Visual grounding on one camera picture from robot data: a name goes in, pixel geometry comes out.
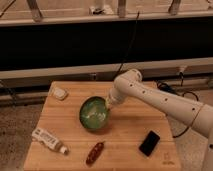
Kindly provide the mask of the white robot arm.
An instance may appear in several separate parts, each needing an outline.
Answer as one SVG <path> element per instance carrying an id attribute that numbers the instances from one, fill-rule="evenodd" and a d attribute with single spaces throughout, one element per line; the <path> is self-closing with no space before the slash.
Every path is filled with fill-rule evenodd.
<path id="1" fill-rule="evenodd" d="M 167 93 L 142 83 L 142 74 L 131 69 L 117 76 L 106 98 L 108 109 L 134 97 L 173 117 L 208 139 L 201 171 L 213 171 L 213 106 Z"/>

